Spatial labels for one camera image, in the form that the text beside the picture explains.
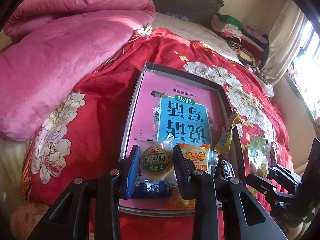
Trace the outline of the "green snack packet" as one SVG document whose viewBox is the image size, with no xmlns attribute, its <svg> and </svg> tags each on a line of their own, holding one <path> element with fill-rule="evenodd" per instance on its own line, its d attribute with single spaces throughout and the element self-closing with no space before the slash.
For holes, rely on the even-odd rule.
<svg viewBox="0 0 320 240">
<path fill-rule="evenodd" d="M 268 175 L 270 164 L 271 142 L 261 136 L 254 136 L 249 144 L 248 159 L 250 173 L 254 173 L 262 178 Z"/>
</svg>

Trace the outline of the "black chocolate bar wrapper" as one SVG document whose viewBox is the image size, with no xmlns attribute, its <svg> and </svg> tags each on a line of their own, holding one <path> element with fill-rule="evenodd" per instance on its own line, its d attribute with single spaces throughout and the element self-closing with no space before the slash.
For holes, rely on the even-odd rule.
<svg viewBox="0 0 320 240">
<path fill-rule="evenodd" d="M 219 159 L 215 168 L 214 178 L 221 180 L 229 180 L 234 177 L 235 173 L 232 164 L 225 159 Z"/>
</svg>

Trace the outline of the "yellow gold snack packet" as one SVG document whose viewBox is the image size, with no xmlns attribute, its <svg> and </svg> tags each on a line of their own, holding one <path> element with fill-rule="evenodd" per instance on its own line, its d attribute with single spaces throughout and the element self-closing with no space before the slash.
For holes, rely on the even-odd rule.
<svg viewBox="0 0 320 240">
<path fill-rule="evenodd" d="M 214 151 L 222 155 L 228 155 L 231 150 L 231 143 L 233 140 L 233 128 L 237 124 L 241 124 L 242 119 L 236 110 L 233 110 L 230 117 L 226 121 L 221 137 L 214 146 Z"/>
</svg>

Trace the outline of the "orange clear snack packet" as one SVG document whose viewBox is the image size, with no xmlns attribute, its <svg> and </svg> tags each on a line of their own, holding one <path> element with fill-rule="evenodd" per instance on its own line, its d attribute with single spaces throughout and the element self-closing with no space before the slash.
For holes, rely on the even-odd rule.
<svg viewBox="0 0 320 240">
<path fill-rule="evenodd" d="M 193 161 L 195 167 L 204 172 L 208 170 L 210 144 L 194 146 L 190 144 L 177 143 L 183 156 Z M 172 188 L 172 197 L 164 207 L 166 210 L 191 210 L 195 208 L 195 200 L 184 200 L 177 187 Z"/>
</svg>

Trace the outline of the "blue cookie packet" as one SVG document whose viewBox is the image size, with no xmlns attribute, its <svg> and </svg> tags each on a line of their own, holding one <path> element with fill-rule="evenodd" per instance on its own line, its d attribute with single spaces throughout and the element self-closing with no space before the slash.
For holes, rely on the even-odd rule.
<svg viewBox="0 0 320 240">
<path fill-rule="evenodd" d="M 135 189 L 131 194 L 132 199 L 156 199 L 169 198 L 172 196 L 173 189 L 163 181 L 136 181 Z"/>
</svg>

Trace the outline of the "round pizza cracker packet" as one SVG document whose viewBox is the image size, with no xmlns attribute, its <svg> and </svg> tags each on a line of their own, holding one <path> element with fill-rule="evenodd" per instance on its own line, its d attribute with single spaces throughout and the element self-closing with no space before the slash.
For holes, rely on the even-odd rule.
<svg viewBox="0 0 320 240">
<path fill-rule="evenodd" d="M 140 147 L 140 175 L 138 181 L 156 183 L 162 181 L 177 187 L 174 171 L 173 136 L 164 141 L 135 140 Z"/>
</svg>

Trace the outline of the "brown fuzzy rug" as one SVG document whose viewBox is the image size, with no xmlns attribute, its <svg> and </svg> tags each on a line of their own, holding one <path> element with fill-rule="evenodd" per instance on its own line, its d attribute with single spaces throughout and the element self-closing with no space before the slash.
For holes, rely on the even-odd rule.
<svg viewBox="0 0 320 240">
<path fill-rule="evenodd" d="M 27 239 L 49 207 L 44 204 L 29 203 L 20 206 L 10 218 L 10 230 L 16 239 Z"/>
</svg>

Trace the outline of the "red floral bedspread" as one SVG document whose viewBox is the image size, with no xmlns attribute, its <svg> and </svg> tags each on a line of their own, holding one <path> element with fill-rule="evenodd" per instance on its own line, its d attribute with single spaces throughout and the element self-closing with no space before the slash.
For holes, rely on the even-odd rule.
<svg viewBox="0 0 320 240">
<path fill-rule="evenodd" d="M 258 80 L 235 58 L 222 56 L 226 42 L 189 41 L 168 29 L 134 36 L 48 116 L 32 139 L 23 167 L 22 196 L 52 205 L 75 177 L 94 179 L 116 167 L 133 92 L 146 62 L 162 64 L 221 85 L 241 116 L 243 153 L 256 135 L 272 141 L 276 160 L 293 169 L 289 135 Z"/>
</svg>

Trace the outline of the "pink and blue book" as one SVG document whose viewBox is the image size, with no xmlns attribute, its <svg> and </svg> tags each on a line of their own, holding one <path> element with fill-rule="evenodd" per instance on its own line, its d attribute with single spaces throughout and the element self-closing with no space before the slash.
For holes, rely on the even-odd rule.
<svg viewBox="0 0 320 240">
<path fill-rule="evenodd" d="M 145 142 L 171 138 L 196 168 L 212 173 L 217 163 L 213 148 L 225 122 L 221 92 L 220 85 L 187 72 L 143 70 L 130 103 L 120 157 L 128 157 L 139 145 L 143 166 L 162 171 L 170 165 L 167 154 Z"/>
</svg>

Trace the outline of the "stack of folded clothes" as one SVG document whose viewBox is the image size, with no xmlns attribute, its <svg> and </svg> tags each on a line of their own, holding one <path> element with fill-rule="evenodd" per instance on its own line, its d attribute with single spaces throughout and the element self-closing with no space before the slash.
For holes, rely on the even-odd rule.
<svg viewBox="0 0 320 240">
<path fill-rule="evenodd" d="M 220 13 L 212 16 L 210 25 L 243 65 L 249 66 L 255 72 L 261 71 L 269 54 L 268 35 L 261 35 L 236 18 Z"/>
</svg>

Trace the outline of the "grey tray box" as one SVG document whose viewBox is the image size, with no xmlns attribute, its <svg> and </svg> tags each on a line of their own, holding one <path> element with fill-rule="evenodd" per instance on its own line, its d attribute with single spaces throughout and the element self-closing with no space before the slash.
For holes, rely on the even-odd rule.
<svg viewBox="0 0 320 240">
<path fill-rule="evenodd" d="M 210 144 L 209 162 L 216 166 L 213 149 L 231 113 L 221 85 L 146 62 L 131 99 L 120 159 L 130 155 L 137 139 L 163 141 L 172 135 L 174 143 Z"/>
</svg>

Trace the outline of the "cream curtain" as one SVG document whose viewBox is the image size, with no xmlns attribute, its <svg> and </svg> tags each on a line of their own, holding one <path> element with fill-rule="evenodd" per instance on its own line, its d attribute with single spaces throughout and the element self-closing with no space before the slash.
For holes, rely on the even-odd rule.
<svg viewBox="0 0 320 240">
<path fill-rule="evenodd" d="M 261 73 L 276 85 L 297 56 L 307 17 L 293 0 L 287 0 L 269 34 L 269 54 Z"/>
</svg>

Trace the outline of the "beige bed sheet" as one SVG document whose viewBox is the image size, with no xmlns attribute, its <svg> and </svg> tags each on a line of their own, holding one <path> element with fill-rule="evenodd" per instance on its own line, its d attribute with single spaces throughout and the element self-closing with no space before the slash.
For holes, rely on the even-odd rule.
<svg viewBox="0 0 320 240">
<path fill-rule="evenodd" d="M 213 31 L 198 23 L 187 22 L 174 18 L 160 12 L 156 12 L 153 29 L 168 29 L 172 33 L 181 36 L 189 41 L 200 41 L 217 51 L 221 56 L 235 61 L 242 65 L 236 54 L 232 51 L 225 40 L 218 37 Z"/>
</svg>

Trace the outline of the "pink fleece blanket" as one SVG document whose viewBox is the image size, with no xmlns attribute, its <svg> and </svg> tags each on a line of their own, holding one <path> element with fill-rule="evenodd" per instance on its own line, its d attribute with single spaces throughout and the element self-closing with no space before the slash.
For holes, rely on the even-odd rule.
<svg viewBox="0 0 320 240">
<path fill-rule="evenodd" d="M 28 140 L 73 87 L 152 23 L 151 0 L 24 0 L 4 26 L 1 136 Z"/>
</svg>

